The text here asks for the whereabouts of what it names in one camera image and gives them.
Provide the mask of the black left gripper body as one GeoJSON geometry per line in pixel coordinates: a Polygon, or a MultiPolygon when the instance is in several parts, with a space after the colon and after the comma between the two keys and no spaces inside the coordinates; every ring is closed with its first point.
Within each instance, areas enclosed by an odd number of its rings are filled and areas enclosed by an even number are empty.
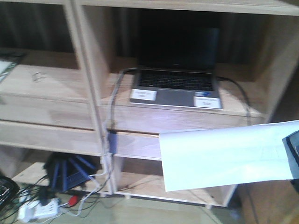
{"type": "Polygon", "coordinates": [[[7,205],[17,195],[20,187],[6,176],[0,176],[0,204],[7,205]]]}

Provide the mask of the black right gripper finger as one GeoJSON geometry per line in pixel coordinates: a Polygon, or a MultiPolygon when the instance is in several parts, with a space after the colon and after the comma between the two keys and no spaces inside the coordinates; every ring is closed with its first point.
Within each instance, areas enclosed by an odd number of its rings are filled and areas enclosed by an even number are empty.
{"type": "Polygon", "coordinates": [[[293,132],[282,139],[293,179],[299,178],[299,132],[293,132]]]}

